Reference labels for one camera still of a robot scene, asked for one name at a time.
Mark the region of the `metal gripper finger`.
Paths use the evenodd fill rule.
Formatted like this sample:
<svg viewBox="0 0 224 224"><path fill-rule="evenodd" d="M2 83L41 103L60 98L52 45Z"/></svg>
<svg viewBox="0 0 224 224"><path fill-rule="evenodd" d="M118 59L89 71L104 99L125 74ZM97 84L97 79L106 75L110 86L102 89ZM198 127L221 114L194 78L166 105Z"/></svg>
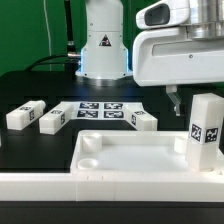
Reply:
<svg viewBox="0 0 224 224"><path fill-rule="evenodd" d="M181 98L178 95L178 88L176 85L167 85L166 94L174 104L174 111L177 116L181 115Z"/></svg>

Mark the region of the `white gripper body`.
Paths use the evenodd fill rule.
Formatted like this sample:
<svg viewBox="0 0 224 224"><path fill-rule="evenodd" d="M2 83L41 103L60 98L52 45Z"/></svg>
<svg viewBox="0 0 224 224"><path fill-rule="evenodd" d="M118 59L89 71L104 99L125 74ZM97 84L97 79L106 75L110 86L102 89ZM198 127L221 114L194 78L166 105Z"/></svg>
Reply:
<svg viewBox="0 0 224 224"><path fill-rule="evenodd" d="M188 39L184 27L141 32L132 59L140 86L224 82L224 38Z"/></svg>

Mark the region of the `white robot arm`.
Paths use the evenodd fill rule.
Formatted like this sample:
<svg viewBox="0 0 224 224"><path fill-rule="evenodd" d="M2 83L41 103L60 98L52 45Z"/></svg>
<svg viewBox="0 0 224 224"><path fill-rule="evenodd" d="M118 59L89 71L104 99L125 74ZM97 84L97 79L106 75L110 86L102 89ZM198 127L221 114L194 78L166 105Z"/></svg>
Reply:
<svg viewBox="0 0 224 224"><path fill-rule="evenodd" d="M140 10L141 30L123 44L121 0L86 0L87 42L76 75L97 85L126 76L140 86L166 87L181 107L180 84L224 82L224 0L158 0Z"/></svg>

